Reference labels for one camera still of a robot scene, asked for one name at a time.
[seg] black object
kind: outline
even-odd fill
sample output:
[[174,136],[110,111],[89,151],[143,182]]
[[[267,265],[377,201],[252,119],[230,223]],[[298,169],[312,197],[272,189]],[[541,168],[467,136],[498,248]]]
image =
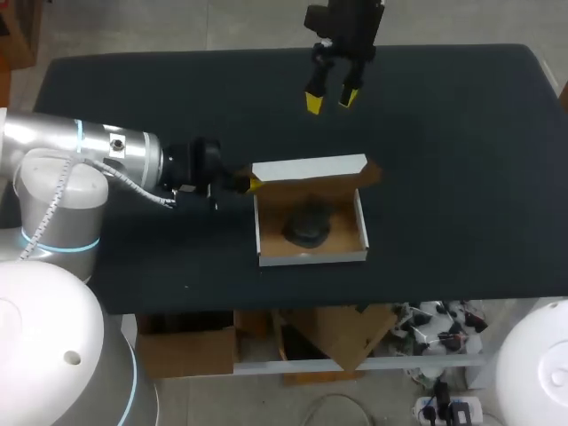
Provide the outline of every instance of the black object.
[[366,63],[375,57],[375,37],[384,12],[382,0],[328,0],[327,6],[308,6],[304,25],[329,43],[316,43],[312,49],[315,70],[305,91],[321,98],[326,93],[327,73],[333,58],[345,58],[351,69],[343,80],[340,103],[350,104],[351,92],[363,85]]
[[434,384],[434,395],[436,395],[436,405],[438,406],[438,417],[448,421],[450,419],[450,390],[446,382],[437,381]]
[[249,177],[237,176],[223,164],[221,144],[216,139],[197,138],[187,145],[168,146],[163,157],[159,185],[167,191],[190,185],[195,193],[206,195],[215,183],[238,193],[250,188]]
[[471,312],[465,312],[465,325],[467,327],[473,327],[476,329],[476,333],[481,333],[488,326],[485,321],[483,321],[478,316],[472,314]]
[[462,348],[462,331],[460,323],[455,321],[447,332],[438,334],[438,339],[450,352],[457,352]]
[[[367,96],[349,114],[332,108],[318,120],[298,101],[309,55],[51,63],[40,113],[149,131],[165,146],[217,138],[227,167],[365,153],[383,169],[380,184],[359,191],[370,249],[358,264],[259,269],[253,197],[222,192],[211,215],[195,198],[172,211],[111,191],[89,281],[109,313],[565,296],[568,114],[528,48],[379,46]],[[337,63],[329,75],[330,96],[346,70]],[[19,224],[8,185],[0,225]]]
[[305,249],[315,249],[327,239],[332,207],[324,200],[310,196],[296,206],[284,224],[282,235],[286,240]]
[[450,418],[451,421],[447,424],[451,426],[471,426],[471,413],[469,412],[469,405],[465,402],[453,402],[450,405]]
[[422,414],[426,420],[430,421],[431,426],[436,424],[436,408],[433,406],[426,406],[422,409]]

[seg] cable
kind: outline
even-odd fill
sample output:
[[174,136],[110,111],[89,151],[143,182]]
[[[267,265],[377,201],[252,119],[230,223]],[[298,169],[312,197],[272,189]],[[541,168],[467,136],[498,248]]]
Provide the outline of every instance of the cable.
[[155,202],[157,204],[161,204],[163,207],[166,207],[168,209],[173,209],[176,206],[176,200],[174,200],[172,198],[158,197],[157,195],[149,193],[148,191],[143,189],[140,185],[137,185],[132,179],[128,178],[126,175],[122,174],[120,171],[113,169],[112,167],[106,165],[103,162],[100,162],[98,160],[92,160],[91,158],[84,158],[84,157],[82,158],[82,161],[84,163],[94,167],[95,169],[103,170],[106,173],[108,173],[109,175],[114,176],[115,178],[117,178],[121,182],[123,182],[126,186],[128,186],[130,189],[132,189],[134,192],[142,195],[144,198],[146,198],[149,201]]
[[348,399],[355,406],[357,406],[360,409],[360,411],[365,415],[365,419],[367,420],[368,426],[374,426],[375,425],[375,421],[373,420],[373,416],[355,398],[352,398],[352,397],[345,395],[345,394],[342,394],[342,393],[328,393],[327,395],[323,395],[323,396],[316,398],[315,400],[312,401],[310,406],[308,406],[306,416],[304,417],[304,419],[300,423],[300,426],[307,426],[309,424],[309,422],[312,420],[313,416],[318,412],[318,410],[321,408],[323,403],[326,401],[326,399],[332,398],[332,397]]
[[69,176],[71,176],[71,170],[76,164],[77,162],[75,162],[73,158],[69,157],[66,159],[65,163],[63,164],[63,169],[61,171],[61,174],[59,175],[57,184],[55,186],[55,194],[51,199],[51,203],[47,208],[47,210],[45,211],[45,214],[43,215],[43,218],[40,221],[39,225],[35,229],[34,235],[32,236],[32,238],[30,238],[28,244],[26,245],[24,250],[20,253],[18,260],[27,260],[29,258],[29,255],[31,255],[31,253],[37,247],[37,244],[39,243],[39,240],[42,238],[43,233],[45,233],[45,229],[47,229],[47,225],[50,223],[51,218],[55,213],[55,210],[57,210],[57,207],[59,206],[59,202],[63,197],[65,188],[67,187]]
[[[134,192],[142,195],[144,198],[148,199],[149,201],[155,202],[160,204],[168,209],[172,209],[176,206],[176,201],[174,199],[162,198],[156,195],[149,193],[148,191],[144,190],[142,187],[137,185],[134,181],[123,175],[120,171],[113,169],[110,166],[107,166],[103,162],[99,162],[97,160],[88,159],[82,156],[71,155],[67,153],[63,153],[60,151],[52,150],[52,149],[44,149],[44,148],[37,148],[29,151],[25,156],[26,157],[47,157],[47,158],[60,158],[64,159],[65,163],[63,164],[63,169],[61,174],[59,175],[58,182],[55,186],[55,194],[51,199],[51,203],[45,214],[43,215],[42,220],[40,221],[39,225],[35,229],[34,235],[30,238],[28,244],[20,253],[18,260],[27,260],[29,256],[32,254],[34,249],[37,247],[40,239],[42,238],[45,230],[47,229],[47,225],[50,223],[53,215],[55,214],[55,210],[59,206],[61,198],[63,198],[63,193],[65,192],[65,188],[67,187],[67,182],[69,181],[69,177],[71,176],[71,170],[73,167],[79,163],[85,163],[92,166],[95,169],[104,170],[106,173],[118,178],[121,180],[126,186],[132,189]],[[18,180],[18,176],[21,169],[21,164],[24,162],[24,159],[18,164],[18,167],[14,171],[14,177],[12,180],[12,187],[16,196],[18,196],[18,190],[16,188],[16,182]]]

